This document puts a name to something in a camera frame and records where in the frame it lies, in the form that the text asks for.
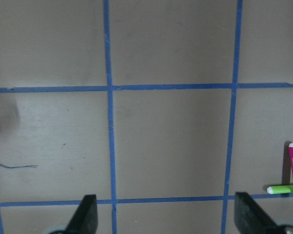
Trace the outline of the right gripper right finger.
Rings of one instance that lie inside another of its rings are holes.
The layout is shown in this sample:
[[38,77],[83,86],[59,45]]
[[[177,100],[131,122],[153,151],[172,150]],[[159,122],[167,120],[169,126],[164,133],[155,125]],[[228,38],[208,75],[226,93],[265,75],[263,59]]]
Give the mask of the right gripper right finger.
[[240,234],[282,234],[270,216],[246,192],[236,192],[234,223]]

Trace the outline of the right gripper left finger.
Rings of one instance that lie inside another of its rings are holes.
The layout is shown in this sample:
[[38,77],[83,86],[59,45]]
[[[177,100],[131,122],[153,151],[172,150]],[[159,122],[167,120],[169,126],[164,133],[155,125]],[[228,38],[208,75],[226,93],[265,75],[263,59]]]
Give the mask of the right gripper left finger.
[[85,195],[64,230],[65,234],[95,234],[98,228],[96,195]]

